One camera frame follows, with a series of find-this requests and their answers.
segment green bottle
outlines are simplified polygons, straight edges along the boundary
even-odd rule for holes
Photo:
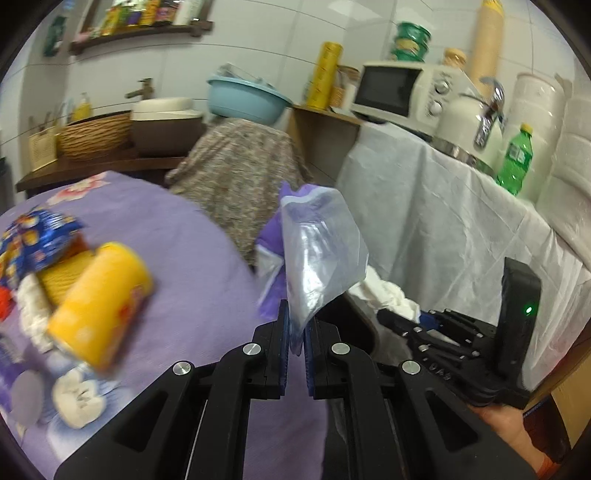
[[[513,195],[521,190],[534,156],[531,148],[531,134],[534,130],[528,124],[521,124],[520,130],[519,135],[509,142],[503,167],[496,176],[496,182]]]

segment microwave knob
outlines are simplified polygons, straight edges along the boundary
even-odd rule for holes
[[[435,91],[439,93],[439,95],[445,95],[449,92],[449,83],[445,80],[438,80],[435,82]]]
[[[436,100],[431,100],[429,103],[429,114],[439,116],[441,112],[443,112],[443,105]]]

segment wrist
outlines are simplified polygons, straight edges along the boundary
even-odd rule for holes
[[[535,472],[540,470],[544,464],[546,454],[534,447],[534,444],[531,443],[530,436],[525,430],[523,430],[515,440],[510,442],[509,445],[520,455],[520,457],[523,458],[523,460],[531,465]]]

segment metal screw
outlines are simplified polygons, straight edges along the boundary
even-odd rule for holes
[[[242,347],[242,351],[247,355],[257,355],[261,353],[261,346],[258,343],[247,343]]]
[[[421,371],[421,365],[412,360],[406,360],[402,364],[402,370],[404,370],[409,375],[416,375]]]
[[[177,362],[173,366],[173,373],[175,375],[185,375],[191,371],[191,364],[189,362]]]
[[[337,355],[347,355],[351,348],[346,343],[336,343],[330,348]]]

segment microwave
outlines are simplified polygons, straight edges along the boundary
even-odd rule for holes
[[[431,136],[441,113],[461,93],[478,95],[455,67],[416,61],[372,61],[363,65],[350,110]]]

